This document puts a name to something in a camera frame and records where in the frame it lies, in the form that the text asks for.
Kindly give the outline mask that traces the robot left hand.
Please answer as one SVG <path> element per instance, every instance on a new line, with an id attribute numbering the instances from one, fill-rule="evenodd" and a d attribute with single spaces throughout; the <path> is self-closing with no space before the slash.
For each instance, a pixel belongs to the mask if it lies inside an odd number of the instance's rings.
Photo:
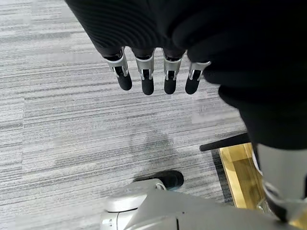
<path id="1" fill-rule="evenodd" d="M 269 207 L 307 206 L 307 3 L 304 0 L 69 0 L 98 52 L 184 51 L 236 108 L 259 158 Z"/>

